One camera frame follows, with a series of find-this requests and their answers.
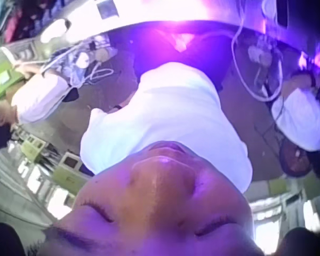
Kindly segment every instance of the lips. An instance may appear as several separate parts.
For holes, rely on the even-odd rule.
[[[158,148],[171,148],[173,150],[180,151],[185,154],[185,151],[183,151],[180,146],[178,146],[175,142],[171,142],[171,141],[159,142],[156,145],[152,146],[149,150],[158,149]]]

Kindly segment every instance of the concrete floor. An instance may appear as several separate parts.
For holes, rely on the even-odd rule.
[[[236,55],[238,55],[244,79],[253,83],[258,67],[250,63],[248,57],[244,57],[245,54],[238,52]],[[105,78],[95,86],[84,85],[80,89],[80,98],[77,101],[62,103],[47,120],[27,125],[27,130],[51,142],[61,151],[69,149],[78,154],[81,136],[89,122],[90,110],[101,108],[108,111],[137,88],[132,63],[133,55],[120,51],[110,63],[107,63],[113,66],[117,74]],[[278,154],[277,133],[267,107],[264,103],[254,100],[246,92],[233,64],[229,68],[223,88],[220,93],[222,108],[240,138],[248,146],[249,157],[254,169],[253,181],[280,177],[283,173],[275,155]],[[269,127],[269,132],[265,136],[267,142],[265,142],[260,133]]]

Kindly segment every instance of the white shirt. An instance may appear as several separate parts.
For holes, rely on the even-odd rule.
[[[20,124],[46,119],[70,91],[67,82],[53,74],[34,75],[12,98]]]
[[[224,115],[218,94],[201,71],[167,63],[141,76],[123,109],[92,110],[81,159],[95,174],[157,141],[177,141],[211,162],[241,192],[252,179],[247,148]]]
[[[320,103],[312,92],[296,89],[285,102],[279,97],[271,113],[290,141],[306,151],[320,150]]]

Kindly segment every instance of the eyelash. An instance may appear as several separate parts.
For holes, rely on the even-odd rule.
[[[212,221],[210,224],[207,224],[205,227],[203,227],[199,231],[195,232],[195,235],[198,237],[205,236],[215,231],[217,228],[230,223],[237,224],[237,222],[230,216],[219,217],[218,219]]]
[[[108,223],[114,222],[107,214],[106,210],[99,205],[98,203],[92,201],[92,200],[86,200],[84,203],[81,204],[81,206],[88,205],[91,208],[93,208],[95,211],[97,211]]]

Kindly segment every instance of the nose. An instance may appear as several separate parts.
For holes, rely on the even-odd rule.
[[[126,191],[129,221],[157,230],[177,227],[194,193],[195,180],[190,166],[170,157],[156,156],[136,163]]]

